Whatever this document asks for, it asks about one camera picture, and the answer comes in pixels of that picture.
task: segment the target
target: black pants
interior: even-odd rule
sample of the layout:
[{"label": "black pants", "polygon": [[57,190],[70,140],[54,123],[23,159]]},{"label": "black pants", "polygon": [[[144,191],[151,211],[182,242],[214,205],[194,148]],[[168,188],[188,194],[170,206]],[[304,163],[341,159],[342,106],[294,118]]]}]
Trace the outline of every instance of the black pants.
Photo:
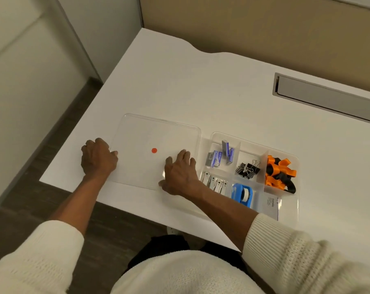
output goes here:
[{"label": "black pants", "polygon": [[[125,272],[149,258],[185,250],[190,250],[190,247],[182,235],[152,237],[151,241],[129,262]],[[200,251],[218,257],[249,275],[246,265],[237,251],[212,242],[207,242]]]}]

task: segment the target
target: knit sleeve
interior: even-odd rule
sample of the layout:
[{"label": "knit sleeve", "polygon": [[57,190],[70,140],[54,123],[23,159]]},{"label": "knit sleeve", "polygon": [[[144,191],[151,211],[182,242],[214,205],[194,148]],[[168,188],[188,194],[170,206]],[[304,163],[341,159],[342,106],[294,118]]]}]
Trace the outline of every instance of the knit sleeve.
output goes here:
[{"label": "knit sleeve", "polygon": [[366,266],[264,214],[253,221],[242,257],[278,294],[370,293]]},{"label": "knit sleeve", "polygon": [[73,226],[48,221],[0,260],[0,293],[65,293],[84,243]]}]

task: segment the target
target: clear plastic lid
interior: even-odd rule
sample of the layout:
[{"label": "clear plastic lid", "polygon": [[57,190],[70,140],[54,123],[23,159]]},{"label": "clear plastic lid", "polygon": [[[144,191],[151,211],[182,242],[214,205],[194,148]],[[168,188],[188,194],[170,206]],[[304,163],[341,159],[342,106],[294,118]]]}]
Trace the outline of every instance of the clear plastic lid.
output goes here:
[{"label": "clear plastic lid", "polygon": [[125,114],[110,145],[111,151],[118,151],[118,164],[109,180],[156,190],[164,179],[166,158],[175,160],[182,149],[197,158],[200,138],[197,127]]}]

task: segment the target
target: white sweater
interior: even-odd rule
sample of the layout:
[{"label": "white sweater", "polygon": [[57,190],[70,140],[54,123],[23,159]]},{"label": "white sweater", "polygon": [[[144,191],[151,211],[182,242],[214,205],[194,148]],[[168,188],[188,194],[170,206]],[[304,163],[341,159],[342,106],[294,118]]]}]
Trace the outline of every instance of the white sweater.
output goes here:
[{"label": "white sweater", "polygon": [[[59,221],[44,222],[13,253],[0,260],[0,293],[64,293],[72,281],[83,236]],[[246,238],[246,263],[278,294],[370,293],[370,271],[259,214]],[[125,273],[119,293],[263,293],[245,273],[199,251],[148,259]]]}]

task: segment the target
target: white shoe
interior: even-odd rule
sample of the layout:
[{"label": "white shoe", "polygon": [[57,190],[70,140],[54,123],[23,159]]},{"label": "white shoe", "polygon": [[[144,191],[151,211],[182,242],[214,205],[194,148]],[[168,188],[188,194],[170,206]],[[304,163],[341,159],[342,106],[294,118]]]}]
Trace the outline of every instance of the white shoe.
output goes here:
[{"label": "white shoe", "polygon": [[171,228],[171,227],[168,227],[166,226],[167,228],[167,234],[168,235],[180,235],[181,234],[181,231],[177,230],[177,229],[174,229],[174,228]]}]

